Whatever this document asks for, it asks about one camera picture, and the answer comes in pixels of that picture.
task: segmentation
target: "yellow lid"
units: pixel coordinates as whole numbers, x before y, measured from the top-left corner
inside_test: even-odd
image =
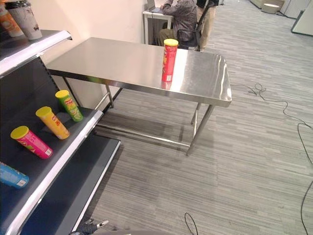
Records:
[[[55,97],[57,97],[58,99],[63,98],[65,96],[68,96],[69,92],[68,90],[60,90],[55,94]]]
[[[18,140],[24,137],[28,133],[28,131],[29,129],[27,126],[19,126],[11,132],[11,138]]]
[[[165,39],[164,40],[164,45],[171,46],[171,47],[176,47],[178,45],[178,41],[175,39]]]
[[[44,116],[46,116],[47,114],[49,114],[51,112],[52,112],[52,109],[50,107],[43,106],[43,107],[41,107],[40,109],[38,109],[36,111],[36,116],[41,118],[41,117],[44,117]]]

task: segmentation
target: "green pringles can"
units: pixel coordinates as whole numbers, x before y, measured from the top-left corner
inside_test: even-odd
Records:
[[[69,92],[67,90],[60,90],[55,94],[55,97],[58,98],[60,103],[64,106],[68,114],[74,121],[83,120],[83,115],[79,111],[73,99],[70,97]]]

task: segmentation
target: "pringles can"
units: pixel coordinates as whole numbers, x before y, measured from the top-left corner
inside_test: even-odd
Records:
[[[11,138],[42,159],[49,158],[53,150],[37,137],[27,126],[19,126],[11,132]]]
[[[55,97],[58,98],[60,103],[64,106],[67,113],[71,116],[74,121],[83,120],[83,115],[79,111],[73,99],[70,97],[69,92],[67,90],[58,91],[55,94]]]
[[[173,79],[174,65],[178,41],[175,39],[164,40],[164,56],[163,56],[163,70],[162,81],[171,82]]]
[[[15,188],[23,188],[27,185],[29,177],[0,162],[0,181]]]
[[[44,124],[52,131],[60,140],[69,137],[69,131],[60,122],[57,116],[54,115],[52,109],[48,106],[43,106],[36,111],[36,116],[44,122]]]

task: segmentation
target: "office chair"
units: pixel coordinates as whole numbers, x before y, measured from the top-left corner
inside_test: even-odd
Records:
[[[187,30],[187,29],[179,29],[177,31],[177,38],[179,42],[179,48],[188,50],[189,47],[196,47],[199,49],[200,38],[201,38],[201,29],[204,21],[204,17],[209,10],[210,7],[214,6],[214,2],[209,0],[209,3],[206,5],[203,14],[201,15],[199,22],[197,22],[196,29]],[[192,38],[188,41],[182,40],[183,34],[192,34]]]

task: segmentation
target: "white wall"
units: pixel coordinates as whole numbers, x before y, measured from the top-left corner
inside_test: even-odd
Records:
[[[307,9],[305,9],[292,31],[296,33],[313,35],[313,0]]]
[[[280,10],[288,17],[297,18],[300,11],[304,10],[310,0],[285,0],[285,3]]]
[[[89,37],[143,42],[143,18],[146,0],[30,0],[41,29],[67,30],[73,41],[61,43],[42,56],[47,64]],[[61,78],[54,77],[61,89]],[[105,94],[105,87],[69,79],[84,107],[94,108]]]

